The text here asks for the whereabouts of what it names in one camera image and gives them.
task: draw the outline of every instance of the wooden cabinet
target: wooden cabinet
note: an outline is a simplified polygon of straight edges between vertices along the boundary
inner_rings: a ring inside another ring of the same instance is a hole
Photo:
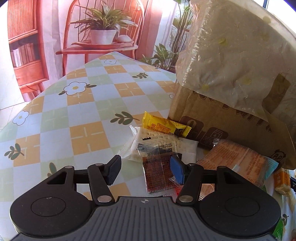
[[[9,0],[7,28],[15,76],[21,93],[33,99],[48,80],[42,36],[42,0]]]

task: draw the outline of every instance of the blue gripper pad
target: blue gripper pad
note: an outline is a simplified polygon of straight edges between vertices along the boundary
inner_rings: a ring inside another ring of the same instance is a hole
[[[172,171],[173,175],[178,184],[184,185],[185,174],[183,171],[183,166],[177,160],[178,157],[171,156],[170,158],[170,170]]]

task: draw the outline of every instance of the checkered tablecloth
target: checkered tablecloth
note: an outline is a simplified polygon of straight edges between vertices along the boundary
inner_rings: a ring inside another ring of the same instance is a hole
[[[20,195],[64,166],[107,163],[132,137],[129,125],[141,126],[144,111],[166,118],[175,79],[175,74],[113,52],[68,73],[31,101],[0,132],[0,236],[9,240],[16,235],[9,209]],[[204,154],[200,149],[198,158]],[[295,195],[274,192],[272,177],[266,189],[289,216],[283,229],[288,228],[285,237],[290,239]],[[124,161],[110,190],[115,200],[146,196],[142,164]],[[87,184],[77,191],[91,198]]]

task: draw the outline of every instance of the floor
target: floor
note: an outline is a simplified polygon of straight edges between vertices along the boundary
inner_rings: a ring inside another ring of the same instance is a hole
[[[0,131],[27,105],[27,103],[28,102],[23,102],[0,110]]]

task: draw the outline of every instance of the book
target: book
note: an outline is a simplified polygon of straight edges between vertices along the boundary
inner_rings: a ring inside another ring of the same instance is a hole
[[[33,43],[30,43],[30,49],[31,49],[31,53],[32,53],[32,59],[33,59],[33,61],[35,61],[36,58],[35,58],[35,52],[34,52],[34,45],[33,45]]]
[[[16,62],[15,62],[15,55],[14,55],[13,51],[10,51],[10,56],[11,56],[12,66],[15,68]]]
[[[24,65],[27,63],[24,45],[20,46],[19,50],[20,50],[20,60],[21,60],[22,65]]]
[[[18,67],[22,65],[21,61],[20,61],[20,50],[16,49],[15,50],[16,56],[17,56],[17,63],[18,63]]]
[[[26,44],[26,46],[27,46],[27,51],[28,51],[29,62],[32,62],[33,57],[32,57],[32,50],[31,50],[30,44]]]
[[[25,54],[26,54],[26,61],[27,61],[27,63],[29,63],[30,60],[29,60],[28,49],[27,49],[27,45],[26,44],[24,45],[24,49],[25,49]]]

